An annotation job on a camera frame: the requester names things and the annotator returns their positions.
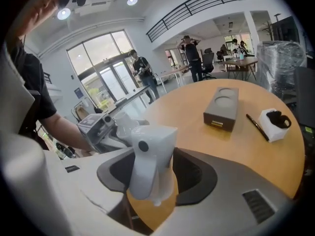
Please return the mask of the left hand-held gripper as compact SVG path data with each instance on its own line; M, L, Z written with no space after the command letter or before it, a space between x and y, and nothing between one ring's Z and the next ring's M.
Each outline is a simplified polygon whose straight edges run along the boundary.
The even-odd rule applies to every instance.
M134 118L136 126L150 125L149 121ZM132 145L110 133L114 127L114 120L107 114L90 114L77 124L81 134L88 144L98 153L107 153L113 148L130 148Z

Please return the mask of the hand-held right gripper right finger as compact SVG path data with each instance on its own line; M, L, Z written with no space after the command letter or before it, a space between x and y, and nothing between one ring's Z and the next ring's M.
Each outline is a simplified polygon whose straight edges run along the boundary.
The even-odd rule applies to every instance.
M180 191L157 236L259 236L293 205L274 184L234 161L176 148L173 166Z

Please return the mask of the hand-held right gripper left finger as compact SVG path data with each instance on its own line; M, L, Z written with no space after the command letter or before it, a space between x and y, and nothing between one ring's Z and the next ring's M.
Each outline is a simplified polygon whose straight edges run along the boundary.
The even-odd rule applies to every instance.
M102 163L126 151L67 160L44 151L49 178L65 212L71 236L135 236L133 230L108 216L123 194L109 190L96 175Z

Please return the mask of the person's left forearm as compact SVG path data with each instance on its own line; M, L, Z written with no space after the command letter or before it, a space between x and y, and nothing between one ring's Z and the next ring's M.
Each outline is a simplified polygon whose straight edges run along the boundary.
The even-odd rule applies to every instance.
M59 142L80 149L84 157L91 156L90 152L93 151L93 149L74 123L60 116L58 113L55 113L49 118L41 119L40 123L44 126L46 131Z

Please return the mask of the long dark desk white legs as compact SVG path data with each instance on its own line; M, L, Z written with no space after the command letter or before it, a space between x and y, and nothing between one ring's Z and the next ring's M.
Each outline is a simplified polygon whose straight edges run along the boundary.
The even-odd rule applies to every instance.
M125 98L119 100L118 102L116 102L113 108L111 108L110 110L108 110L106 113L110 114L110 115L114 115L115 113L119 112L120 110L122 110L125 106L127 106L128 104L130 104L132 101L134 101L137 98L140 98L140 100L142 101L144 107L146 108L146 104L144 103L144 101L141 98L141 95L145 94L145 92L147 90L151 90L149 86L143 86L140 88L137 88L135 91L128 93Z

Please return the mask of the table with white legs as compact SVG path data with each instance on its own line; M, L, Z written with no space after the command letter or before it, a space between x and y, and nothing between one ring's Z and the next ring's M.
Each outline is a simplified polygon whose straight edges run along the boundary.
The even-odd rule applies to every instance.
M186 71L186 70L190 70L190 67L189 66L183 66L183 67L174 69L172 71L165 72L165 73L157 76L159 78L159 80L160 80L160 82L161 82L161 84L163 86L163 89L164 89L164 91L166 93L167 93L167 90L165 88L163 78L164 77L168 77L170 75L175 75L175 78L176 78L177 83L178 83L178 87L180 88L180 87L185 85L185 82L184 82L184 79L183 79L183 71Z

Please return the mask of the black pen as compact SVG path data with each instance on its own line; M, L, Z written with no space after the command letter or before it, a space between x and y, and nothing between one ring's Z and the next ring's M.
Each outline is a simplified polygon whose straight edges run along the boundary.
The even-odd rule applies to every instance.
M260 132L260 134L264 137L264 139L266 141L269 141L268 136L263 131L263 129L258 125L258 123L249 114L246 114L246 117L256 127L256 129Z

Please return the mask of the small white box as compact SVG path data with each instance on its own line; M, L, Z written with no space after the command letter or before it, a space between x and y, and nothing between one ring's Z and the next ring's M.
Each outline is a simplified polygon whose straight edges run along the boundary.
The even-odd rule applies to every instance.
M258 120L270 143L283 139L292 125L290 118L276 109L263 110Z

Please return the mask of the black framed glass door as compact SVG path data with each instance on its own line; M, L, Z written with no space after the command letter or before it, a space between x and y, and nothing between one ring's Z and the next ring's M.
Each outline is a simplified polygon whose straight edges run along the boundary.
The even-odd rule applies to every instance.
M92 102L112 107L139 88L133 77L132 44L124 30L97 36L67 50L74 71Z

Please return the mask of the grey box with round recesses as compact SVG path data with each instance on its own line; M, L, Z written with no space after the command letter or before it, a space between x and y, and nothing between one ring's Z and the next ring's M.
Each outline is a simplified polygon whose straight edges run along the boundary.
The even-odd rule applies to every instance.
M218 87L203 113L204 123L232 132L237 118L238 102L238 88Z

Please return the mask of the black office chair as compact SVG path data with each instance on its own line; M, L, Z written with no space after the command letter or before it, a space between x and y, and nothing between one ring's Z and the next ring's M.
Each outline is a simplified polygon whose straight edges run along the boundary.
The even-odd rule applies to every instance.
M211 72L214 70L213 67L213 59L214 53L211 48L207 48L202 55L202 75L203 80L215 79L214 76L211 75Z

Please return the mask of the person's black shirt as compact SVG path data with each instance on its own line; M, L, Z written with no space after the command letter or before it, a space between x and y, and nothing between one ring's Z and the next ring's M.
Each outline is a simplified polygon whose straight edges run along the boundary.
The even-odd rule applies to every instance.
M47 150L45 141L36 132L36 122L51 117L57 110L46 86L42 64L36 56L25 52L21 41L15 44L10 56L25 81L25 88L35 99L23 121L19 134L35 140L44 150Z

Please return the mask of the wooden table black metal legs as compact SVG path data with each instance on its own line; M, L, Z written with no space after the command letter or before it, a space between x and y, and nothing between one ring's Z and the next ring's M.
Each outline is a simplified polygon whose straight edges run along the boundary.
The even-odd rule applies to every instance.
M237 79L238 75L240 75L241 80L247 81L251 76L256 80L255 69L257 63L258 59L256 57L245 57L243 59L228 59L222 64L225 66L228 78L230 78L230 73L232 73L233 79Z

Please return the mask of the black metal balcony railing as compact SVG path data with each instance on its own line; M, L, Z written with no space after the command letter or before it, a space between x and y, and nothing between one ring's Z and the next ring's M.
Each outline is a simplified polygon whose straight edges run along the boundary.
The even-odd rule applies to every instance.
M186 2L175 7L168 14L157 21L157 23L147 31L146 35L151 42L154 42L165 32L167 32L186 18L206 9L233 1L240 0L187 0Z

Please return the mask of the black monitor screen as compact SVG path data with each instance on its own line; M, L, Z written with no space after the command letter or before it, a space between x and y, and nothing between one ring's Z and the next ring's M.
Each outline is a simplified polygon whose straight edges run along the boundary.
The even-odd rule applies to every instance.
M275 41L292 41L300 43L298 29L292 16L271 24Z

